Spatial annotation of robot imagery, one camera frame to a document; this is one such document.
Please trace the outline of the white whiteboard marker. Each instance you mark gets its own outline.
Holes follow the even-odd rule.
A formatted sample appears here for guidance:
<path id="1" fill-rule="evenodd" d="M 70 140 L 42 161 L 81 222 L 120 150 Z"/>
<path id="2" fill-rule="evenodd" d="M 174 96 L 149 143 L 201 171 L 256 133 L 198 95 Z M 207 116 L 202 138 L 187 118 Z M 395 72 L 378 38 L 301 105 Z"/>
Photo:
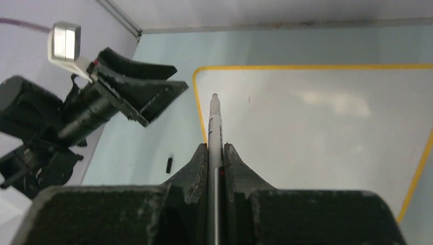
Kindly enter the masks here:
<path id="1" fill-rule="evenodd" d="M 207 241 L 209 244 L 223 244 L 222 207 L 223 207 L 223 133 L 221 103 L 214 93 L 210 101 L 208 123 L 208 217 Z"/>

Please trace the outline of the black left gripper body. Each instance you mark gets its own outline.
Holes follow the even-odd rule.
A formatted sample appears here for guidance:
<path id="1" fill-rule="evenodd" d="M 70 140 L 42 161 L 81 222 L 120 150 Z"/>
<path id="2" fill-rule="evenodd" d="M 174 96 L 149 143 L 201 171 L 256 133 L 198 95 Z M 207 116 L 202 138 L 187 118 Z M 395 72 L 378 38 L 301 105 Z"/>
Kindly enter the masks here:
<path id="1" fill-rule="evenodd" d="M 119 113 L 119 108 L 98 91 L 98 84 L 87 83 L 80 88 L 72 83 L 57 114 L 60 127 L 56 137 L 62 146 L 82 145 L 88 135 Z"/>

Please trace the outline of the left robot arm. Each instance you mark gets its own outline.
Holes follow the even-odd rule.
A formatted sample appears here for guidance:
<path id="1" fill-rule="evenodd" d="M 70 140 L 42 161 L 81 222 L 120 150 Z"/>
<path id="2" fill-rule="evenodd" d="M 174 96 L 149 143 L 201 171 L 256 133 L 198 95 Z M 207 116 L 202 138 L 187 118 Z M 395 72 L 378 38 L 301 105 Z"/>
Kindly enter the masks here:
<path id="1" fill-rule="evenodd" d="M 66 184 L 83 160 L 72 147 L 87 146 L 87 136 L 118 113 L 147 127 L 188 89 L 171 80 L 174 66 L 133 61 L 110 48 L 86 70 L 90 81 L 82 88 L 73 83 L 64 100 L 22 76 L 1 83 L 1 132 L 22 140 L 1 157 L 1 189 L 33 199 Z"/>

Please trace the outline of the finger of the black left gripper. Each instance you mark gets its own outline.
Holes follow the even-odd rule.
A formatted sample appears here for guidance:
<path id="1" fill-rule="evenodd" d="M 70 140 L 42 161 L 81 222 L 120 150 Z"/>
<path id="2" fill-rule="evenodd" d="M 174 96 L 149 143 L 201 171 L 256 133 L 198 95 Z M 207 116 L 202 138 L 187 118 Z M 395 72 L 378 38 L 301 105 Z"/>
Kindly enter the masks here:
<path id="1" fill-rule="evenodd" d="M 117 74 L 142 80 L 167 80 L 177 72 L 177 69 L 172 65 L 130 60 L 109 47 L 99 52 L 97 61 L 98 64 L 102 64 Z"/>
<path id="2" fill-rule="evenodd" d="M 170 81 L 171 65 L 145 64 L 132 74 L 98 64 L 91 73 L 97 91 L 129 120 L 147 127 L 188 89 L 185 81 Z"/>

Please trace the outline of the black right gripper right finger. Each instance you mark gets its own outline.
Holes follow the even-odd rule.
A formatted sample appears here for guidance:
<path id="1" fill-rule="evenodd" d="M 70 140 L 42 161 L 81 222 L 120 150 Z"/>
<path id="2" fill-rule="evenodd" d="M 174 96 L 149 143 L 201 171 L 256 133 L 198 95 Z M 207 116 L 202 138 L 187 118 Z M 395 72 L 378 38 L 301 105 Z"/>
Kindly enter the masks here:
<path id="1" fill-rule="evenodd" d="M 405 244 L 386 202 L 366 190 L 277 189 L 224 146 L 227 244 Z"/>

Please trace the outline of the black marker cap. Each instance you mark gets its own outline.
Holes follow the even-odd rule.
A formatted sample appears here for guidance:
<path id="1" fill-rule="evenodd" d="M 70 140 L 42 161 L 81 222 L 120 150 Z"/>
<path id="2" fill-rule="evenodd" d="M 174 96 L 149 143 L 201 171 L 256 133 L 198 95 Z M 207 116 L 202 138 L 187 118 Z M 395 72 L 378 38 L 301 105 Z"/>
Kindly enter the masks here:
<path id="1" fill-rule="evenodd" d="M 172 164 L 173 164 L 173 156 L 170 156 L 168 158 L 167 164 L 166 164 L 166 169 L 165 169 L 165 173 L 166 174 L 170 174 L 171 173 Z"/>

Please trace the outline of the yellow framed whiteboard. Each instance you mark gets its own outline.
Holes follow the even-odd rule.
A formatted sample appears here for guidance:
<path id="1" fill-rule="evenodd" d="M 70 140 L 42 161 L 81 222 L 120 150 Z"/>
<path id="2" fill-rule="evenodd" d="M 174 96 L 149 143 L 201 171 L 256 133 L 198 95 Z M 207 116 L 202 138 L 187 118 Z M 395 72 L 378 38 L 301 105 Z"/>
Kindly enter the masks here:
<path id="1" fill-rule="evenodd" d="M 432 148 L 432 65 L 204 66 L 192 78 L 208 135 L 281 189 L 379 194 L 402 221 Z"/>

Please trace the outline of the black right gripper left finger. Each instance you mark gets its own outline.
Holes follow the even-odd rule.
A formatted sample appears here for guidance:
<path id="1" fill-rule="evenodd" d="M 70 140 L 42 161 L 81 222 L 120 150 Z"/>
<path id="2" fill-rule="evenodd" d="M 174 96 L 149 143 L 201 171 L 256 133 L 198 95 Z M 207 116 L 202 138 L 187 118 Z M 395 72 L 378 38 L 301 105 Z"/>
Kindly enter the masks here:
<path id="1" fill-rule="evenodd" d="M 42 191 L 14 244 L 206 244 L 207 145 L 159 185 Z"/>

